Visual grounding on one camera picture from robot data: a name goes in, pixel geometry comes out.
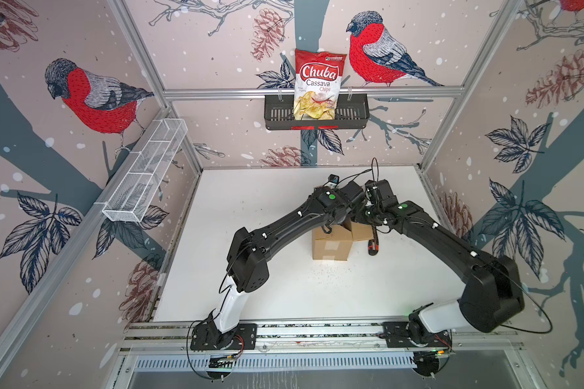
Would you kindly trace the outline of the red black utility knife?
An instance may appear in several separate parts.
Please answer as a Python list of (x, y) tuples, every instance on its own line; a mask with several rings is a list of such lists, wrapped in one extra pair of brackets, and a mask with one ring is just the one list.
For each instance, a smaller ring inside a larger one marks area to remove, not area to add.
[(371, 227), (371, 232), (372, 238), (368, 241), (368, 254), (370, 256), (376, 256), (380, 250), (380, 242), (376, 226)]

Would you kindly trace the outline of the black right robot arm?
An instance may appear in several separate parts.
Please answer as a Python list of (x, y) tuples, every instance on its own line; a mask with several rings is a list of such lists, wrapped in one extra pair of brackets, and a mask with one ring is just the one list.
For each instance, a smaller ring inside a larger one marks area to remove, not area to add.
[(441, 332), (460, 327), (489, 333), (524, 310), (524, 293), (514, 260), (473, 248), (439, 225), (418, 204), (399, 201), (386, 180), (369, 180), (364, 189), (369, 201), (360, 214), (364, 223), (386, 226), (417, 242), (464, 283), (460, 298), (430, 303), (409, 315), (407, 331), (413, 342), (426, 343)]

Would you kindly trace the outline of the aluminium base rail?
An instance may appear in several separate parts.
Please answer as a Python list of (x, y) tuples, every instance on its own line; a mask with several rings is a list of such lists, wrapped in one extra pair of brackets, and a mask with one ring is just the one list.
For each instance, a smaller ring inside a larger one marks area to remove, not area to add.
[[(276, 352), (349, 352), (383, 351), (388, 348), (388, 332), (384, 322), (399, 322), (403, 317), (379, 319), (285, 319), (256, 320), (255, 353)], [(118, 346), (121, 355), (179, 354), (187, 349), (196, 325), (187, 322), (149, 322), (131, 324), (123, 343)], [(477, 332), (472, 328), (444, 331), (442, 342), (435, 340), (432, 347), (452, 350), (524, 350), (525, 345), (515, 331)]]

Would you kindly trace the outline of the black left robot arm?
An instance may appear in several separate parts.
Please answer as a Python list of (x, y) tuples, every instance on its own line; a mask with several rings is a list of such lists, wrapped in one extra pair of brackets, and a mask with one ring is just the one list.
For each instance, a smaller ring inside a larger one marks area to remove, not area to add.
[(222, 304), (208, 317), (209, 330), (218, 336), (234, 335), (248, 294), (269, 279), (269, 260), (313, 230), (326, 237), (341, 230), (350, 233), (343, 225), (365, 204), (363, 188), (355, 182), (342, 188), (318, 186), (297, 209), (273, 223), (253, 231), (237, 230), (221, 283)]

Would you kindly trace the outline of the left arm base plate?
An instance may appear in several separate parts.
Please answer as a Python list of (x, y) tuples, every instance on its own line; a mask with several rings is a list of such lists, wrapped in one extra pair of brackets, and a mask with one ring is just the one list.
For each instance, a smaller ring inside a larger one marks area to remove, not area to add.
[(257, 325), (239, 324), (228, 332), (220, 332), (216, 325), (199, 322), (190, 335), (191, 351), (243, 351), (256, 348)]

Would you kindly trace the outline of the brown cardboard express box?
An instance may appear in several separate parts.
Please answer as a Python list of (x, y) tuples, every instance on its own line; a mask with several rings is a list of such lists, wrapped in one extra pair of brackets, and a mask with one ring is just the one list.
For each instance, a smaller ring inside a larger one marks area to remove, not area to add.
[(341, 225), (328, 229), (318, 227), (311, 232), (311, 252), (314, 260), (347, 261), (351, 248), (356, 242), (373, 240), (371, 225), (353, 222), (350, 218)]

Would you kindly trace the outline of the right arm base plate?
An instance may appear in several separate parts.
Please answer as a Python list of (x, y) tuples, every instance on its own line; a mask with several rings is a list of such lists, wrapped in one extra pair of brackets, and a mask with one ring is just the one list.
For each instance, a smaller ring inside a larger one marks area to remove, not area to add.
[(431, 333), (417, 322), (384, 322), (381, 339), (389, 348), (452, 348), (449, 332)]

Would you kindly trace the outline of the Chuba cassava chips bag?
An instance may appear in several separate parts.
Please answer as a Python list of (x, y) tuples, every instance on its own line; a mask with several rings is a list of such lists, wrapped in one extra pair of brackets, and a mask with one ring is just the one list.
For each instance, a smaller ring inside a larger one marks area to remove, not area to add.
[(334, 120), (347, 56), (295, 51), (295, 120)]

